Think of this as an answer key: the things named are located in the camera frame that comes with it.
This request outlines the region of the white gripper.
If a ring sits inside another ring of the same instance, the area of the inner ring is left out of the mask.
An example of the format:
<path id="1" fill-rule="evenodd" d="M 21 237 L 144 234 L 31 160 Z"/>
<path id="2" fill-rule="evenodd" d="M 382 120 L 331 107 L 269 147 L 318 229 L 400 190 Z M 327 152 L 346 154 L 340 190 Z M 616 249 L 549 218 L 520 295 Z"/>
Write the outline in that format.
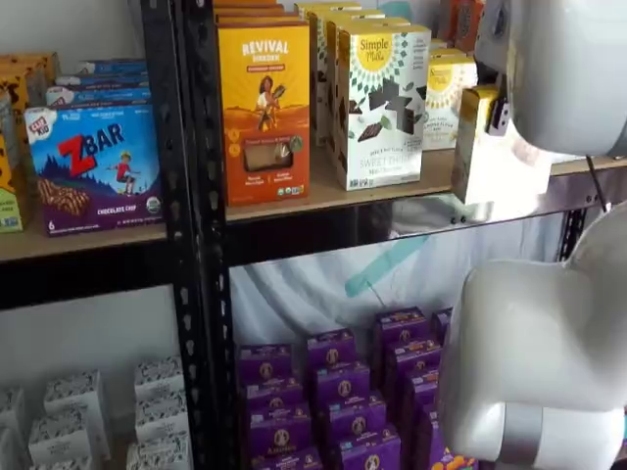
<path id="1" fill-rule="evenodd" d="M 487 0 L 481 13 L 476 42 L 475 62 L 479 83 L 494 83 L 498 95 L 492 102 L 486 126 L 489 135 L 505 135 L 510 119 L 506 72 L 511 20 L 509 0 Z"/>

